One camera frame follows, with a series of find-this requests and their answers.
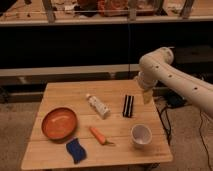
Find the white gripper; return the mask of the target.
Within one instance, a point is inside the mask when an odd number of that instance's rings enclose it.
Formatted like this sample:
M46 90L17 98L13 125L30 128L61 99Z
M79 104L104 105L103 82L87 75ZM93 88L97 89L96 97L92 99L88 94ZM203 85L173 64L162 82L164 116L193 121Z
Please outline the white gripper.
M139 87L142 90L144 103L148 104L152 99L153 88L157 84L157 81L145 76L136 76L135 80L137 81Z

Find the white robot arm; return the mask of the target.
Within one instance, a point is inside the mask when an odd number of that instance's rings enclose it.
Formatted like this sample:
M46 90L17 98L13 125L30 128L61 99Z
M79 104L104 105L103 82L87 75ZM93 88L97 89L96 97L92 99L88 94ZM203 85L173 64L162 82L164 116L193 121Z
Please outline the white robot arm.
M175 69L171 66L173 60L174 54L168 47L143 55L139 60L139 86L147 92L160 81L213 119L213 85Z

